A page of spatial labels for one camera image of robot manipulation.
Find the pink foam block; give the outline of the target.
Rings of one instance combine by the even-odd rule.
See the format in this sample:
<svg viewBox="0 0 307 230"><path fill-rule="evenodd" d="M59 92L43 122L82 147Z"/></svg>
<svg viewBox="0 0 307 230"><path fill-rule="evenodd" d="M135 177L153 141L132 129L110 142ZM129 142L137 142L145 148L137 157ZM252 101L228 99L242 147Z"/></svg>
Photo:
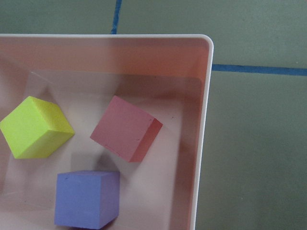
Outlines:
<svg viewBox="0 0 307 230"><path fill-rule="evenodd" d="M141 162L163 124L114 96L90 138L127 162Z"/></svg>

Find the purple foam block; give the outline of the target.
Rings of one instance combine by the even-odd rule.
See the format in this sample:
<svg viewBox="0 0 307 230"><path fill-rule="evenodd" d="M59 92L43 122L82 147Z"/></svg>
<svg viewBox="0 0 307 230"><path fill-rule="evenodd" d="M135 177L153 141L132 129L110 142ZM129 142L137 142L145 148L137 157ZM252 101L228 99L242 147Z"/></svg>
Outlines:
<svg viewBox="0 0 307 230"><path fill-rule="evenodd" d="M98 230L119 215L120 173L75 171L57 175L54 223Z"/></svg>

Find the yellow foam block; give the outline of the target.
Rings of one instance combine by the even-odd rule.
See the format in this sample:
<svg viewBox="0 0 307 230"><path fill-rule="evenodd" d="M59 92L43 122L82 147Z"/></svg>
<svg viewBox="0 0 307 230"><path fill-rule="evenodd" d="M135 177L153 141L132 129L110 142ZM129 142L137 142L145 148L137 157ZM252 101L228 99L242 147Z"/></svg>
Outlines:
<svg viewBox="0 0 307 230"><path fill-rule="evenodd" d="M28 96L0 122L15 159L47 158L75 134L57 104Z"/></svg>

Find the pink plastic bin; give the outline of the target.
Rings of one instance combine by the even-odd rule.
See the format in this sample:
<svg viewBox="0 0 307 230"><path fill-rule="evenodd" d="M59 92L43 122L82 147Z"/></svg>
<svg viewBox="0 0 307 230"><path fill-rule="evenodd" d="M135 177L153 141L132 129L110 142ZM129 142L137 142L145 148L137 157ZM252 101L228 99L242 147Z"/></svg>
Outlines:
<svg viewBox="0 0 307 230"><path fill-rule="evenodd" d="M0 140L0 227L55 230L59 173L121 173L108 230L195 228L213 43L201 34L0 37L0 116L25 97L58 104L75 135L46 159L16 160ZM114 95L157 118L144 160L128 163L90 139Z"/></svg>

